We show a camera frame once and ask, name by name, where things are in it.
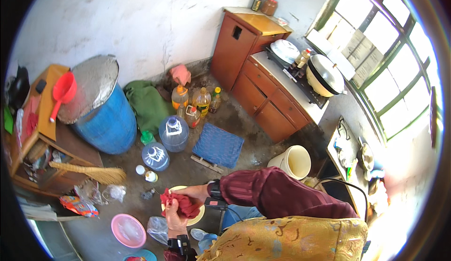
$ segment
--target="concrete floor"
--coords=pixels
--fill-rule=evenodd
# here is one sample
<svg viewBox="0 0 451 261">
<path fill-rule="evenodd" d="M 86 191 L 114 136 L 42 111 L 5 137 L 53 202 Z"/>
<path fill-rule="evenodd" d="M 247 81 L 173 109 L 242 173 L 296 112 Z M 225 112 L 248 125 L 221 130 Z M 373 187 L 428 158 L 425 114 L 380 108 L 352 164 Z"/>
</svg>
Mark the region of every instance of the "concrete floor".
<svg viewBox="0 0 451 261">
<path fill-rule="evenodd" d="M 211 76 L 202 75 L 193 79 L 191 92 L 206 85 L 216 86 L 218 84 Z M 127 194 L 123 203 L 114 202 L 109 205 L 97 206 L 98 218 L 63 223 L 67 235 L 84 261 L 122 260 L 125 255 L 137 251 L 137 249 L 128 248 L 116 240 L 110 223 L 116 214 L 127 213 L 136 217 L 144 228 L 147 228 L 149 217 L 161 216 L 159 196 L 144 200 L 140 196 L 141 192 L 155 188 L 162 193 L 167 187 L 205 184 L 211 179 L 221 177 L 219 173 L 204 168 L 190 159 L 191 150 L 199 139 L 199 134 L 206 122 L 245 139 L 237 166 L 235 169 L 223 167 L 223 175 L 236 170 L 266 167 L 271 158 L 295 144 L 302 145 L 309 151 L 312 158 L 311 174 L 313 175 L 316 174 L 326 156 L 324 150 L 327 143 L 322 131 L 316 125 L 309 124 L 287 140 L 274 144 L 232 95 L 223 92 L 222 103 L 217 113 L 209 113 L 205 119 L 201 120 L 199 126 L 190 129 L 189 143 L 184 151 L 169 153 L 171 164 L 165 171 L 158 172 L 159 180 L 156 183 L 145 181 L 144 177 L 134 171 L 136 165 L 143 164 L 141 150 L 144 145 L 140 142 L 139 137 L 126 153 L 118 156 L 101 155 L 105 167 L 120 166 L 125 170 L 127 179 L 122 184 L 127 187 Z M 191 228 L 201 228 L 210 233 L 217 233 L 219 221 L 220 212 L 206 209 L 201 221 L 189 227 L 188 231 Z M 194 239 L 190 240 L 192 247 L 198 251 L 197 242 Z M 153 252 L 158 260 L 163 260 L 163 251 L 167 247 L 147 235 L 147 241 L 142 248 Z"/>
</svg>

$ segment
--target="window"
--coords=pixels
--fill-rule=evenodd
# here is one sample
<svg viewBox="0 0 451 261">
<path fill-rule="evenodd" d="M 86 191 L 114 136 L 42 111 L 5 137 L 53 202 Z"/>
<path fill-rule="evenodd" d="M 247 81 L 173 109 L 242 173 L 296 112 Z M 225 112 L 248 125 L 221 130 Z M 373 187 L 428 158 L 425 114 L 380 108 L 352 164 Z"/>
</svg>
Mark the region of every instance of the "window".
<svg viewBox="0 0 451 261">
<path fill-rule="evenodd" d="M 334 0 L 330 5 L 315 29 L 359 72 L 351 85 L 390 140 L 427 111 L 428 73 L 437 72 L 429 38 L 402 0 Z"/>
</svg>

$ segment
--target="green cloth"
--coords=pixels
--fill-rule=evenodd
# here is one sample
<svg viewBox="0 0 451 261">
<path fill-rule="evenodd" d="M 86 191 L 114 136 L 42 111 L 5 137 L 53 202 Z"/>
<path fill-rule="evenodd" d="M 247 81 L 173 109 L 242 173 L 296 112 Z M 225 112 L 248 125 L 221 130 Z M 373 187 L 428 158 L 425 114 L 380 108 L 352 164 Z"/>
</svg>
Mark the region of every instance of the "green cloth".
<svg viewBox="0 0 451 261">
<path fill-rule="evenodd" d="M 132 81 L 124 87 L 125 96 L 136 116 L 140 131 L 158 134 L 158 126 L 169 115 L 175 115 L 171 103 L 166 102 L 151 81 Z"/>
</svg>

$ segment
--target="hand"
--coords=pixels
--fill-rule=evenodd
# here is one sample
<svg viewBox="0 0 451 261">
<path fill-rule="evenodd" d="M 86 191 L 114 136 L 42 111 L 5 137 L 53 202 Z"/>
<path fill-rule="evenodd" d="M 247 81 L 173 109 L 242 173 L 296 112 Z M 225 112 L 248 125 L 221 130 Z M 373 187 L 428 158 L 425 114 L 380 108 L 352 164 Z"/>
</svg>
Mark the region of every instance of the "hand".
<svg viewBox="0 0 451 261">
<path fill-rule="evenodd" d="M 189 196 L 193 198 L 194 203 L 203 205 L 205 203 L 206 198 L 210 197 L 210 194 L 208 194 L 207 187 L 208 184 L 205 184 L 199 186 L 186 187 L 172 192 L 176 194 L 183 194 L 185 196 Z"/>
<path fill-rule="evenodd" d="M 188 235 L 186 230 L 186 224 L 188 223 L 188 218 L 180 218 L 177 214 L 179 209 L 179 202 L 175 198 L 166 201 L 166 222 L 168 224 L 168 238 L 177 238 L 178 235 L 185 234 Z"/>
</svg>

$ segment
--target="empty water bottle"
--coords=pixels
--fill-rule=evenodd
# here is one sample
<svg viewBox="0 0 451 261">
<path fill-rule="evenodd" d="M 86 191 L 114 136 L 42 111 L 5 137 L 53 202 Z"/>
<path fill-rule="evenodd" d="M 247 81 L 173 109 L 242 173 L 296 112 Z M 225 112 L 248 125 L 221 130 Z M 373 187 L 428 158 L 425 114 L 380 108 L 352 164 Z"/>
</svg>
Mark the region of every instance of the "empty water bottle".
<svg viewBox="0 0 451 261">
<path fill-rule="evenodd" d="M 144 146 L 141 153 L 144 163 L 155 171 L 163 171 L 169 166 L 169 155 L 159 142 L 151 142 Z"/>
<path fill-rule="evenodd" d="M 163 145 L 170 152 L 180 152 L 188 144 L 188 124 L 177 115 L 166 117 L 161 122 L 158 132 Z"/>
</svg>

